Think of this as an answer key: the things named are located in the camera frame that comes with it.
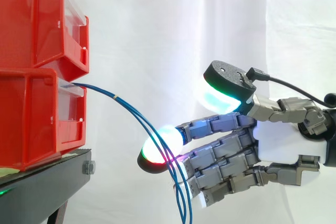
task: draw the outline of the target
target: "blue cable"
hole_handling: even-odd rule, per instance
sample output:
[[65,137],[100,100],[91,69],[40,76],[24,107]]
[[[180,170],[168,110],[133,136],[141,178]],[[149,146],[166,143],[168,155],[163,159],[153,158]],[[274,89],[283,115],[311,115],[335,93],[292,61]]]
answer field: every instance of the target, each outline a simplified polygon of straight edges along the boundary
[[[170,174],[171,174],[171,176],[172,176],[172,178],[173,178],[173,180],[174,180],[174,182],[175,182],[175,184],[176,184],[176,190],[177,190],[177,191],[176,191],[176,201],[177,201],[177,205],[178,205],[178,207],[179,207],[179,212],[180,212],[180,215],[181,215],[181,218],[182,218],[182,222],[185,223],[185,219],[186,219],[186,205],[185,205],[185,199],[184,199],[184,196],[183,196],[183,193],[182,193],[182,189],[181,189],[181,187],[180,187],[180,185],[179,185],[179,183],[178,183],[178,181],[177,181],[177,176],[176,176],[175,168],[174,168],[174,166],[172,165],[171,161],[170,161],[169,159],[166,158],[166,157],[168,157],[168,153],[167,153],[166,148],[163,147],[164,150],[165,150],[165,154],[166,154],[166,156],[164,156],[164,154],[163,154],[162,151],[161,151],[161,148],[160,148],[160,147],[158,146],[158,144],[156,143],[156,140],[154,139],[154,137],[152,136],[152,134],[150,133],[150,131],[148,130],[148,128],[142,123],[142,121],[138,118],[138,116],[137,116],[136,114],[141,115],[143,118],[144,118],[144,116],[143,116],[143,115],[142,115],[136,108],[134,108],[134,107],[131,106],[129,103],[127,103],[126,101],[122,100],[121,98],[119,98],[119,99],[116,98],[116,96],[115,96],[113,93],[109,92],[109,91],[106,91],[106,90],[104,90],[104,89],[100,89],[100,88],[98,88],[98,87],[95,87],[95,86],[92,86],[92,85],[89,85],[89,84],[81,84],[81,83],[74,83],[74,84],[77,84],[78,86],[82,86],[82,87],[87,87],[87,88],[89,88],[89,89],[93,89],[93,90],[95,90],[95,91],[98,91],[98,92],[100,92],[100,93],[103,93],[103,94],[107,95],[108,97],[111,97],[111,98],[115,99],[120,105],[122,105],[124,108],[126,108],[126,109],[127,109],[127,110],[128,110],[128,111],[129,111],[129,112],[130,112],[130,113],[131,113],[131,114],[132,114],[132,115],[139,121],[139,123],[144,127],[144,129],[146,130],[146,132],[148,133],[148,135],[150,136],[150,138],[151,138],[152,141],[154,142],[156,148],[158,148],[160,154],[163,156],[165,162],[168,162],[168,170],[169,170],[169,172],[170,172]],[[161,138],[160,135],[158,135],[158,138],[159,138],[159,141],[160,141],[160,139],[161,139],[161,141],[160,141],[161,144],[162,144],[162,142],[164,143],[163,146],[168,147],[167,144],[163,141],[163,139]],[[180,205],[180,201],[179,201],[179,192],[180,192],[180,194],[181,194],[181,199],[182,199],[182,203],[183,203],[183,213],[182,213],[181,205]]]
[[[137,109],[135,109],[133,106],[131,106],[130,104],[128,104],[127,102],[125,102],[125,101],[122,100],[121,98],[117,98],[113,93],[108,92],[108,91],[103,90],[103,89],[100,89],[100,88],[95,87],[95,86],[90,86],[90,87],[89,87],[89,86],[90,86],[90,85],[87,85],[86,87],[91,88],[91,89],[94,89],[94,90],[96,90],[96,91],[98,91],[98,92],[101,92],[101,93],[103,93],[103,94],[105,94],[105,95],[107,95],[107,96],[109,96],[109,97],[111,97],[111,98],[114,98],[119,104],[121,104],[121,105],[122,105],[124,108],[126,108],[131,114],[133,114],[133,116],[135,116],[135,118],[141,123],[142,126],[144,126],[143,123],[137,118],[136,115],[134,115],[134,113],[136,113],[138,116],[142,117],[143,120],[146,120],[147,124],[150,124],[150,123],[148,122],[148,120],[147,120],[147,119],[146,119],[146,118],[145,118],[145,117],[144,117],[144,116],[143,116]],[[154,138],[152,137],[152,134],[151,134],[148,130],[147,130],[147,133],[150,135],[151,139],[152,139],[153,141],[155,141]],[[159,138],[161,144],[164,146],[164,150],[165,150],[166,156],[168,156],[168,153],[166,152],[166,148],[167,148],[167,150],[170,152],[170,154],[173,155],[172,152],[171,152],[171,150],[168,148],[167,144],[163,141],[163,139],[161,138],[161,136],[158,134],[158,132],[156,132],[156,135],[158,136],[158,138]],[[170,161],[169,159],[168,159],[168,160],[166,159],[166,157],[163,155],[163,153],[161,152],[161,149],[159,149],[159,146],[156,144],[156,142],[154,142],[154,144],[155,144],[156,147],[158,148],[159,152],[161,153],[161,155],[163,156],[163,158],[165,159],[165,161],[169,163],[169,165],[168,165],[168,169],[169,169],[169,171],[170,171],[170,165],[172,165],[171,161]],[[182,196],[183,207],[184,207],[184,214],[181,215],[181,218],[182,218],[182,220],[183,220],[183,223],[185,223],[185,219],[186,219],[185,200],[184,200],[184,196],[183,196],[183,194],[182,194],[182,190],[181,190],[181,188],[180,188],[180,185],[178,184],[178,181],[177,181],[177,177],[176,177],[175,169],[174,169],[173,166],[172,166],[172,168],[173,168],[174,175],[172,174],[171,171],[170,171],[170,174],[171,174],[173,180],[175,181],[176,188],[177,188],[177,191],[176,191],[177,205],[179,206],[179,211],[180,211],[180,215],[181,215],[181,213],[182,213],[182,211],[181,211],[181,205],[180,205],[180,202],[179,202],[179,200],[178,200],[178,198],[179,198],[179,192],[180,192],[180,193],[181,193],[181,196]]]
[[[184,185],[185,185],[185,188],[186,188],[186,192],[187,192],[187,200],[188,200],[188,207],[189,207],[189,214],[190,214],[190,224],[192,224],[192,220],[193,220],[193,214],[192,214],[192,208],[191,208],[191,198],[190,198],[190,193],[189,193],[189,190],[188,190],[188,186],[187,186],[187,182],[186,182],[186,179],[183,175],[183,172],[182,172],[182,169],[180,167],[180,165],[178,164],[175,156],[173,155],[173,153],[171,152],[171,150],[169,149],[169,147],[167,146],[167,144],[165,143],[165,141],[162,139],[162,137],[159,135],[159,133],[156,131],[156,129],[154,128],[154,126],[136,109],[134,108],[132,105],[130,105],[129,103],[127,103],[125,100],[121,99],[120,97],[116,96],[115,94],[109,92],[109,91],[106,91],[104,89],[100,89],[96,86],[92,86],[92,85],[88,85],[88,84],[82,84],[82,83],[73,83],[77,86],[82,86],[82,87],[86,87],[86,88],[89,88],[89,89],[93,89],[95,91],[98,91],[100,93],[103,93],[105,95],[107,95],[108,97],[111,97],[113,98],[114,100],[116,100],[119,104],[121,104],[124,108],[126,108],[138,121],[139,123],[144,127],[144,129],[146,130],[146,132],[148,133],[148,135],[151,137],[151,139],[153,140],[156,148],[158,148],[160,154],[163,156],[164,160],[166,161],[167,163],[167,166],[168,166],[168,170],[176,184],[176,201],[177,201],[177,205],[179,207],[179,212],[180,212],[180,215],[181,215],[181,219],[182,219],[182,222],[185,223],[185,220],[186,220],[186,205],[185,205],[185,199],[184,199],[184,196],[183,196],[183,193],[182,193],[182,190],[181,190],[181,187],[177,181],[177,176],[176,176],[176,171],[175,171],[175,168],[174,166],[172,165],[172,162],[171,160],[169,159],[169,155],[167,153],[167,151],[170,153],[170,155],[172,156],[173,158],[173,161],[175,161],[176,165],[177,165],[177,168],[179,170],[179,172],[181,173],[181,177],[183,179],[183,182],[184,182]],[[140,120],[140,118],[154,131],[154,133],[157,135],[164,151],[165,151],[165,154],[166,156],[163,154],[161,148],[158,146],[157,142],[155,141],[154,137],[152,136],[152,134],[150,133],[150,131],[148,130],[148,128],[143,124],[143,122]],[[184,212],[182,214],[182,210],[181,210],[181,204],[180,204],[180,201],[179,201],[179,192],[181,193],[181,199],[182,199],[182,203],[183,203],[183,209],[184,209]]]

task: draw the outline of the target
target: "cable connector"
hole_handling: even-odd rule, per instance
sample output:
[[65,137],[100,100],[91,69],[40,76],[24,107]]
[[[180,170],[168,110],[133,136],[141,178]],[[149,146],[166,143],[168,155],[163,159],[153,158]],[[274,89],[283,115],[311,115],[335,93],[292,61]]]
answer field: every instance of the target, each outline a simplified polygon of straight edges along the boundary
[[269,81],[269,74],[259,70],[259,69],[256,69],[256,68],[250,68],[250,70],[247,71],[246,73],[246,77],[251,80],[252,82],[255,81],[255,80],[258,80],[258,81]]

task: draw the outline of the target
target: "white fabric curtain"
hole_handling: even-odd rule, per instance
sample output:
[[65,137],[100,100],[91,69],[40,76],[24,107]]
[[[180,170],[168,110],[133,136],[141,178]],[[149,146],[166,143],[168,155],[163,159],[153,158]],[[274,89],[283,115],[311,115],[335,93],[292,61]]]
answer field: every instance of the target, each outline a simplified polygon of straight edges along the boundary
[[[269,71],[319,96],[332,91],[335,0],[76,1],[90,19],[90,74],[81,82],[118,94],[157,128],[212,114],[194,94],[212,60]],[[278,86],[270,91],[288,95]],[[258,93],[270,95],[268,84],[258,83]],[[89,91],[86,147],[97,170],[70,199],[65,224],[180,223],[169,174],[138,168],[146,138],[124,108]],[[335,182],[322,173],[319,183]],[[274,183],[254,187],[195,209],[194,223],[314,223],[316,211],[332,223],[331,201],[323,205],[332,188],[311,186],[310,193]]]

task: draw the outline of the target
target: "green led light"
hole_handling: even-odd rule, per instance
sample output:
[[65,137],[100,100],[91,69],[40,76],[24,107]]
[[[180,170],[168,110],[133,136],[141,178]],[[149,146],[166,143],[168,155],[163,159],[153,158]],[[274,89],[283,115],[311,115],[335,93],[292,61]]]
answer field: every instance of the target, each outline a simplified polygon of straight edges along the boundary
[[4,190],[4,191],[0,191],[0,196],[6,194],[7,192],[9,192],[11,189],[8,189],[8,190]]
[[[168,147],[170,148],[174,156],[177,156],[178,154],[180,154],[182,147],[183,147],[183,136],[174,126],[166,125],[160,128],[157,132],[161,135],[162,139],[168,145]],[[164,153],[164,149],[158,137],[156,136],[156,134],[152,133],[152,136],[154,137],[158,146]],[[164,164],[165,163],[159,150],[156,148],[153,140],[150,137],[145,141],[141,149],[141,154],[145,159],[147,159],[151,163],[154,163],[154,164]]]
[[198,101],[208,110],[218,114],[227,114],[234,111],[241,104],[240,101],[225,95],[211,87],[204,78],[198,86]]

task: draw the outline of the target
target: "red storage drawer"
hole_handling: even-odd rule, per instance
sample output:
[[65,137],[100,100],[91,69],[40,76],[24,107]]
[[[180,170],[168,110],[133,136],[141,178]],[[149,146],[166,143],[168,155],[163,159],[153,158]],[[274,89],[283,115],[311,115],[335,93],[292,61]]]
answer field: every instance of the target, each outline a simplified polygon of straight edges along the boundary
[[0,67],[89,72],[89,21],[73,0],[0,0]]
[[0,68],[0,87],[0,167],[26,170],[85,144],[85,89],[52,69]]

